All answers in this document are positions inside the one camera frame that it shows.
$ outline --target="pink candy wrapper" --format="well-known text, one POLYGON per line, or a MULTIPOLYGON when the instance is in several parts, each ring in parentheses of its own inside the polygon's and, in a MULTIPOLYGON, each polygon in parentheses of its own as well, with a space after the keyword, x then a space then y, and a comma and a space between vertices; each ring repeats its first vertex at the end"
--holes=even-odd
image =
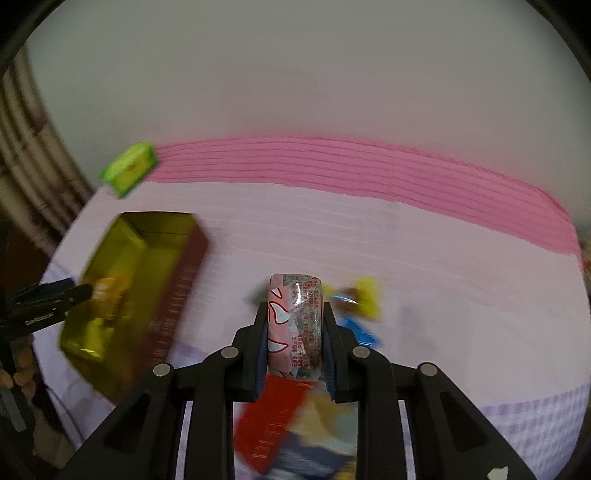
POLYGON ((275 274, 269 282, 269 372, 295 381, 320 377, 322 283, 309 275, 275 274))

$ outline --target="colorful package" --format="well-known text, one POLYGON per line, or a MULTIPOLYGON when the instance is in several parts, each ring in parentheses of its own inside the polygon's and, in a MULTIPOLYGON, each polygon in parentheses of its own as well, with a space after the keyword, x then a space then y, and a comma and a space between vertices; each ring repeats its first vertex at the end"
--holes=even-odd
POLYGON ((357 417, 356 403, 336 404, 325 383, 316 382, 288 425, 264 479, 353 480, 357 417))
POLYGON ((313 385, 268 375, 261 398, 245 404, 234 432, 234 450, 250 468, 261 474, 269 471, 313 385))
POLYGON ((269 372, 296 381, 320 377, 322 283, 309 275, 275 274, 269 282, 269 372))

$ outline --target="pink stripe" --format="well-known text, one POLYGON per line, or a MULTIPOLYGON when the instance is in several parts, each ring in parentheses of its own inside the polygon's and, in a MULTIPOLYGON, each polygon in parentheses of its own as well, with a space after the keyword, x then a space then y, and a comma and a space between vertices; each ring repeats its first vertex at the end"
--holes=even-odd
POLYGON ((393 145, 328 138, 208 140, 157 148, 148 181, 275 183, 403 202, 580 256, 546 192, 505 175, 393 145))

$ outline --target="wrapped candy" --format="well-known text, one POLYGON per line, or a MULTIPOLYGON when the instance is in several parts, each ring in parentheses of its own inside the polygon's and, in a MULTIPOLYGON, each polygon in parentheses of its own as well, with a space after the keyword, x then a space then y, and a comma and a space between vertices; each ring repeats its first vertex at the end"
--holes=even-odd
POLYGON ((360 315, 366 320, 378 320, 382 316, 378 285, 372 277, 358 278, 353 287, 340 290, 325 285, 324 294, 332 307, 340 312, 360 315))
POLYGON ((275 274, 268 292, 269 371, 295 381, 320 377, 322 283, 309 275, 275 274))

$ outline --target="red package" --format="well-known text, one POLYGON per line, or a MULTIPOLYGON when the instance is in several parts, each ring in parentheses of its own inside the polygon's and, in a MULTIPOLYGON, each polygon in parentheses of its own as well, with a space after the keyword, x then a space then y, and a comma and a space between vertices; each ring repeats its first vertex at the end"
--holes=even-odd
POLYGON ((271 466, 287 426, 313 385, 267 375, 259 401, 244 409, 234 433, 234 450, 258 473, 271 466))

